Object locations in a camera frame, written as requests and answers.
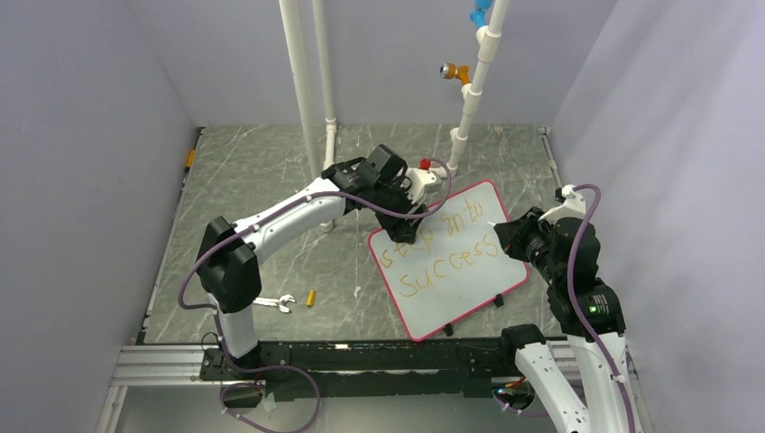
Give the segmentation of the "pink framed whiteboard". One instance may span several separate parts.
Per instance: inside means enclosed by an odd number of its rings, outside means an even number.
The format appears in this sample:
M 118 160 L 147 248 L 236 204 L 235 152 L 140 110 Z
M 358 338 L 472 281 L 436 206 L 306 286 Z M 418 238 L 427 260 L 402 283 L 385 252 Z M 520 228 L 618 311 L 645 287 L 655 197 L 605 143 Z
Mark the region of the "pink framed whiteboard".
M 490 180 L 451 195 L 423 219 L 414 244 L 382 229 L 367 243 L 408 338 L 423 341 L 524 284 L 528 264 L 510 258 L 487 221 L 507 212 Z

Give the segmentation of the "yellow marker cap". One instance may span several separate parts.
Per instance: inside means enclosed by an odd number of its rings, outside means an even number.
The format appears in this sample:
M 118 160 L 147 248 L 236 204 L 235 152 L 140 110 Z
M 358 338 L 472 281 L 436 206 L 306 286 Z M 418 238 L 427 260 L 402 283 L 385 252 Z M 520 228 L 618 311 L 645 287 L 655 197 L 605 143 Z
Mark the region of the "yellow marker cap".
M 306 300 L 306 306 L 307 307 L 313 307 L 316 301 L 317 293 L 314 290 L 311 290 L 309 292 L 309 295 Z

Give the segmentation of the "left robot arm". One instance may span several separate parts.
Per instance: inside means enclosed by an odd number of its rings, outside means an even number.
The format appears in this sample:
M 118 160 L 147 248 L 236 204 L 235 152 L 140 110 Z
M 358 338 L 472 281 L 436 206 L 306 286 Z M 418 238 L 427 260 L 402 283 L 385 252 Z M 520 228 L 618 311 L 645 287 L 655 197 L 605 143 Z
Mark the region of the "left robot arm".
M 411 167 L 384 144 L 366 157 L 326 167 L 308 186 L 253 216 L 207 224 L 193 266 L 207 294 L 206 308 L 227 348 L 223 365 L 235 378 L 252 376 L 259 366 L 260 341 L 253 305 L 261 294 L 260 267 L 293 239 L 355 210 L 370 209 L 397 244 L 412 244 L 428 214 L 424 199 L 441 178 L 430 161 Z

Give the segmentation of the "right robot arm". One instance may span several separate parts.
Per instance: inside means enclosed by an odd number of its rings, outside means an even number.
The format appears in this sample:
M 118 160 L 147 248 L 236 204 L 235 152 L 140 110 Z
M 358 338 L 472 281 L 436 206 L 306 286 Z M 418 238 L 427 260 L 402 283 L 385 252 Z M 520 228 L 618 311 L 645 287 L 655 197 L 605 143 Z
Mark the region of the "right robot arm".
M 601 245 L 593 213 L 549 222 L 533 207 L 521 218 L 493 225 L 504 253 L 530 264 L 546 282 L 549 309 L 573 352 L 584 393 L 578 395 L 559 371 L 534 325 L 505 328 L 497 362 L 529 381 L 559 432 L 640 432 L 622 306 L 598 276 Z

